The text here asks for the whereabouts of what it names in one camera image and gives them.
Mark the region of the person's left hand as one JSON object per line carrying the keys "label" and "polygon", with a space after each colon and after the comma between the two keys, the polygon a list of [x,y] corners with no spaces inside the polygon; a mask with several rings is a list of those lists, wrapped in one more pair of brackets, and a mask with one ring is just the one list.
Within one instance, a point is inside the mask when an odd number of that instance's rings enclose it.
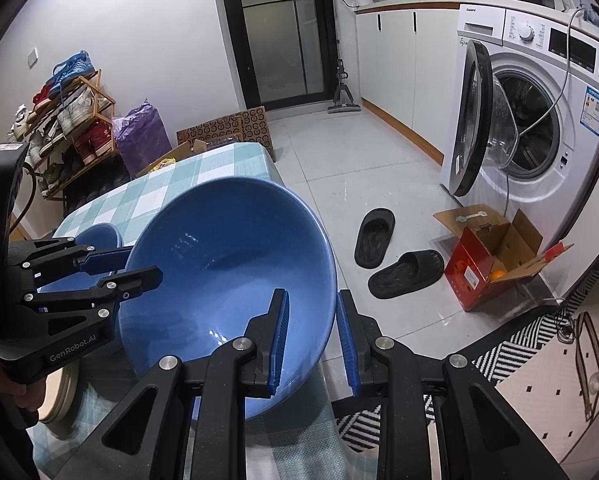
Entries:
{"label": "person's left hand", "polygon": [[0,369],[0,394],[10,396],[18,408],[25,408],[29,412],[34,412],[45,401],[46,381],[47,378],[42,378],[27,386],[20,385],[12,382]]}

